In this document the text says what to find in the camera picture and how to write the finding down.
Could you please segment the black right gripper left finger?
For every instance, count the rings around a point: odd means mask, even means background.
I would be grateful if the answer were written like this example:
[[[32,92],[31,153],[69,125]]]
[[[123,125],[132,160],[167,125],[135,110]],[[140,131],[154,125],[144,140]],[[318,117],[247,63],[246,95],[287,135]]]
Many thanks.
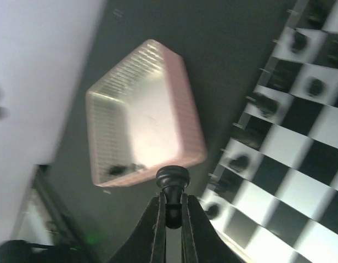
[[[132,234],[109,262],[166,262],[166,198],[163,193],[151,199]]]

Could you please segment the black chess rook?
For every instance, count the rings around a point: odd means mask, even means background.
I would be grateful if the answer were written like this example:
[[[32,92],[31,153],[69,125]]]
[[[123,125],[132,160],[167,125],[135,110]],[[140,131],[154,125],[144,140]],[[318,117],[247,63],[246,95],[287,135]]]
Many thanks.
[[[209,220],[214,220],[219,217],[221,206],[218,203],[210,203],[205,209],[205,214]]]

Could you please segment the black chess bishop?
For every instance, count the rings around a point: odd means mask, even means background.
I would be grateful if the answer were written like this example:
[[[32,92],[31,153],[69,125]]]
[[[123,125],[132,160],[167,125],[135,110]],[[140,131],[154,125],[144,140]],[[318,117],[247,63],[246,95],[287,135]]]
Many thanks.
[[[190,184],[189,171],[185,167],[169,165],[156,173],[156,184],[166,198],[166,226],[178,229],[182,225],[181,198]]]

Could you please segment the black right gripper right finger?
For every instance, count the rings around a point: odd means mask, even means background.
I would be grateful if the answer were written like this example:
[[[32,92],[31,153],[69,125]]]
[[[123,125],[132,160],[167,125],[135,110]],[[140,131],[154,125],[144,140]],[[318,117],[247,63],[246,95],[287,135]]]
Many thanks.
[[[228,247],[193,195],[182,195],[182,262],[241,263],[250,259]]]

